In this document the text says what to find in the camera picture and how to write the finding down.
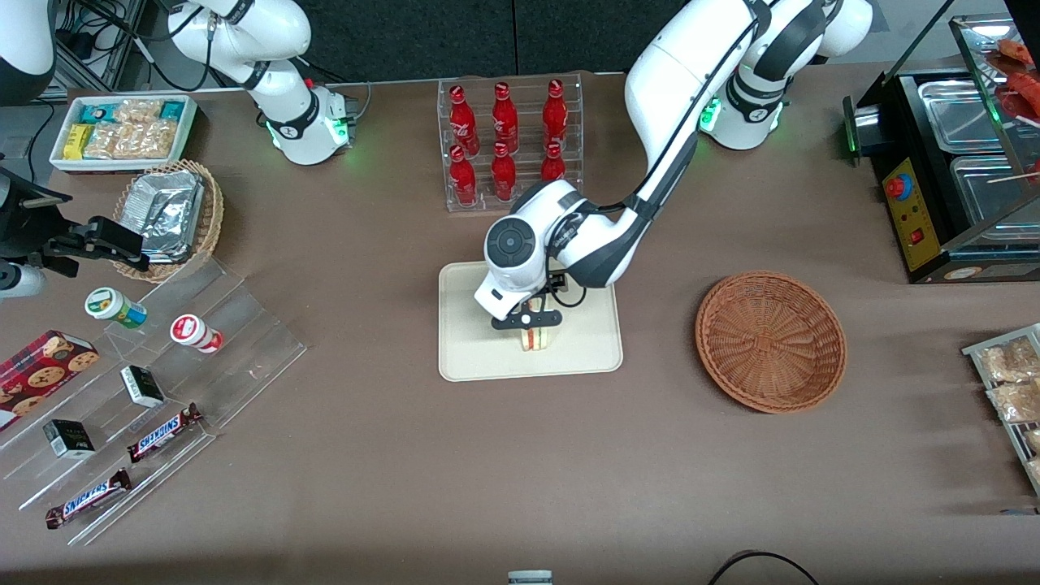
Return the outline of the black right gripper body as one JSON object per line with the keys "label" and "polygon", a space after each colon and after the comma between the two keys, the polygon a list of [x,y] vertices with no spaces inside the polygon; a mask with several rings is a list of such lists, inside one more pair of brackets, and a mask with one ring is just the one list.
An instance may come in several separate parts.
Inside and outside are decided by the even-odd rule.
{"label": "black right gripper body", "polygon": [[37,183],[2,169],[2,259],[18,264],[36,264],[36,252],[49,238],[68,233],[73,223],[59,205],[73,197],[42,188]]}

